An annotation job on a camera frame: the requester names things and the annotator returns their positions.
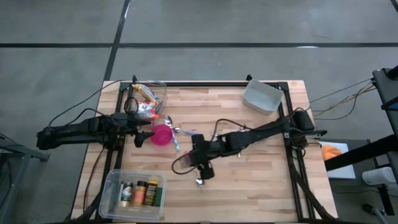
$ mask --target bottle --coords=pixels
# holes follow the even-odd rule
[[[148,188],[147,188],[147,192],[145,194],[144,205],[154,206],[157,185],[158,185],[158,181],[155,177],[149,178]]]
[[[122,181],[119,191],[118,206],[127,207],[131,202],[133,184],[130,181]]]
[[[134,200],[132,201],[132,206],[142,207],[145,199],[146,189],[147,189],[147,182],[145,181],[137,182],[136,193],[134,194]]]

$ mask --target wooden table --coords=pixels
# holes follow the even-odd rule
[[[289,84],[293,108],[308,108],[304,82],[285,82]],[[119,83],[115,83],[102,91],[98,111],[105,114],[114,112],[118,89]],[[215,121],[220,118],[232,119],[253,128],[279,117],[276,112],[264,116],[244,106],[241,103],[243,91],[244,87],[231,86],[168,87],[164,114],[173,118],[174,126],[201,132],[207,139],[213,132]],[[282,105],[286,113],[285,100]],[[217,132],[227,133],[237,129],[233,124],[220,123]],[[170,170],[171,163],[182,155],[183,151],[192,149],[190,136],[182,133],[177,135],[180,152],[175,151],[172,142],[168,146],[158,147],[148,140],[138,149],[135,148],[133,140],[134,137],[126,141],[122,169],[153,170],[163,172],[167,178],[165,208],[161,222],[297,221],[282,134],[249,146],[242,151],[240,158],[230,156],[213,160],[215,177],[206,181],[204,188],[196,186],[194,174],[177,175]],[[311,191],[326,210],[337,217],[321,151],[316,144],[311,144],[306,150],[304,160]],[[88,146],[72,217],[82,213],[84,191],[100,151],[99,144]],[[106,153],[101,155],[91,181],[88,203],[100,189],[105,155]],[[300,198],[306,216],[302,192]]]

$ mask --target concrete floor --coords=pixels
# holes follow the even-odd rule
[[[0,43],[113,42],[123,2],[1,1]],[[397,21],[388,0],[133,0],[121,42],[396,42]],[[1,48],[0,133],[35,148],[37,131],[100,87],[110,51]],[[375,69],[393,67],[396,58],[396,48],[119,49],[111,80],[130,80],[133,74],[154,80],[242,80],[251,74],[260,80],[305,80],[311,100],[370,78]],[[313,108],[327,108],[360,87]],[[58,124],[97,102],[98,96]],[[380,104],[372,91],[358,99],[346,119],[317,126],[329,130],[329,139],[377,140],[392,133]],[[324,117],[349,109],[347,104]],[[56,222],[68,215],[85,149],[62,146],[49,151],[47,163],[31,162],[14,223]],[[357,207],[361,201],[347,203],[347,197],[335,196],[340,217],[364,222],[366,214]],[[377,195],[363,197],[377,200]]]

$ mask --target white plastic container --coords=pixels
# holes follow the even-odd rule
[[[282,91],[253,79],[244,90],[243,104],[268,116],[278,109],[283,95]]]
[[[396,182],[391,167],[383,167],[363,172],[362,179],[369,185],[394,184]]]
[[[134,184],[133,196],[136,192],[137,182],[147,182],[150,177],[156,176],[158,179],[157,187],[162,187],[162,199],[160,206],[144,205],[143,207],[119,207],[118,195],[122,181],[130,181]],[[101,202],[99,204],[99,214],[103,218],[112,218],[115,220],[160,220],[163,214],[163,206],[166,193],[166,179],[159,172],[134,172],[129,170],[111,170],[106,176]]]

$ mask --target magenta cup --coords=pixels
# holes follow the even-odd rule
[[[164,146],[170,142],[173,138],[173,130],[166,124],[158,124],[152,128],[154,136],[150,137],[150,140],[157,146]]]

